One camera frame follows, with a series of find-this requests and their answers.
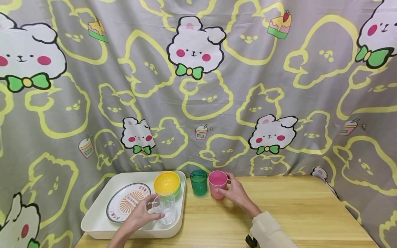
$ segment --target black object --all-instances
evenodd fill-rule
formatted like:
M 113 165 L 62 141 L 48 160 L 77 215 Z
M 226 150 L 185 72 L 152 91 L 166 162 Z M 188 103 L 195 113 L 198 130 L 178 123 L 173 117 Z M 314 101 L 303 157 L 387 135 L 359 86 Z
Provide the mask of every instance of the black object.
M 245 242 L 251 248 L 258 247 L 258 241 L 254 238 L 254 236 L 252 236 L 252 234 L 248 234 L 247 237 L 245 237 Z

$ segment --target gray curtain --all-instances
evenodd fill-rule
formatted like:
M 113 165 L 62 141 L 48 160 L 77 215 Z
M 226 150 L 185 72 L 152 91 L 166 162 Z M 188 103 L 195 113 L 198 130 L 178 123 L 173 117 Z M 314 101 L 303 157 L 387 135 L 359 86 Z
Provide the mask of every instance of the gray curtain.
M 396 10 L 0 0 L 0 242 L 73 247 L 115 174 L 202 168 L 319 177 L 396 247 Z

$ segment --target sweater sleeve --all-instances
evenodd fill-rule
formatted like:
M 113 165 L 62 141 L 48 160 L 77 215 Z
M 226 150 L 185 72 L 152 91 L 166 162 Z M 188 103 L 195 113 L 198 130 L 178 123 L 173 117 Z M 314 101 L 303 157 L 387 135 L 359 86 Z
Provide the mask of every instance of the sweater sleeve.
M 251 233 L 262 248 L 297 248 L 269 212 L 252 220 Z

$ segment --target cartoon bunny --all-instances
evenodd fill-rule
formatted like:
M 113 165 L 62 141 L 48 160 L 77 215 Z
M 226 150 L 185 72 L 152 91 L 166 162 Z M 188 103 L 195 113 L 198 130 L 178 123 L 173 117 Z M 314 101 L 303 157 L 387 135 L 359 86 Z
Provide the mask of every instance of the cartoon bunny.
M 371 69 L 382 67 L 397 54 L 397 0 L 383 0 L 361 27 L 356 62 L 364 61 Z
M 284 149 L 295 138 L 297 132 L 294 125 L 298 121 L 295 116 L 288 116 L 276 120 L 274 115 L 266 115 L 258 119 L 255 131 L 248 140 L 251 149 L 255 149 L 256 154 L 271 152 L 278 154 L 280 149 Z
M 332 193 L 334 195 L 336 195 L 336 197 L 338 197 L 335 190 L 327 182 L 328 175 L 327 175 L 327 172 L 323 168 L 318 167 L 318 166 L 314 167 L 313 172 L 310 175 L 320 178 L 328 186 L 328 188 L 332 191 Z
M 57 33 L 45 23 L 17 23 L 0 13 L 0 79 L 14 93 L 24 88 L 46 90 L 50 79 L 66 71 L 66 57 L 56 43 Z
M 150 133 L 150 127 L 147 125 L 145 120 L 138 121 L 134 117 L 127 117 L 123 119 L 123 136 L 121 143 L 126 149 L 133 149 L 134 153 L 140 153 L 141 151 L 146 152 L 150 155 L 152 148 L 156 146 L 152 134 Z
M 0 246 L 12 248 L 39 248 L 36 241 L 40 225 L 39 207 L 22 204 L 22 195 L 17 193 L 12 200 L 3 226 L 0 225 Z
M 221 43 L 225 39 L 223 28 L 202 29 L 199 18 L 181 17 L 177 34 L 167 46 L 168 59 L 177 66 L 176 75 L 188 75 L 200 80 L 203 73 L 217 69 L 225 57 L 221 50 Z

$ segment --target green bow tie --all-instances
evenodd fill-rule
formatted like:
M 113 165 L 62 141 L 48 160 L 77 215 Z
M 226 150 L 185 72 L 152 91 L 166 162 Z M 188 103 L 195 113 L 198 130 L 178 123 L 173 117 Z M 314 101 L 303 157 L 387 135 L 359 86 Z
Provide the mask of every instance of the green bow tie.
M 196 80 L 202 79 L 202 67 L 196 67 L 196 68 L 189 68 L 184 66 L 183 64 L 178 64 L 175 74 L 178 76 L 192 76 L 192 78 Z
M 256 151 L 256 154 L 262 154 L 263 152 L 271 152 L 273 154 L 278 154 L 280 151 L 280 146 L 279 145 L 273 145 L 273 146 L 260 146 L 258 147 L 258 150 Z
M 386 64 L 392 52 L 393 49 L 390 47 L 370 51 L 366 45 L 363 45 L 356 55 L 356 62 L 364 61 L 369 68 L 377 69 Z
M 140 153 L 141 151 L 146 152 L 146 154 L 150 155 L 152 153 L 152 149 L 150 148 L 150 146 L 145 146 L 145 147 L 141 147 L 141 146 L 133 146 L 132 147 L 134 149 L 134 153 Z
M 30 239 L 29 244 L 27 245 L 27 248 L 39 248 L 40 243 L 34 240 L 33 238 Z
M 48 76 L 44 73 L 36 74 L 31 78 L 18 78 L 15 76 L 7 76 L 6 81 L 8 83 L 8 89 L 14 93 L 22 91 L 23 88 L 35 87 L 39 90 L 46 90 L 51 87 L 50 80 Z

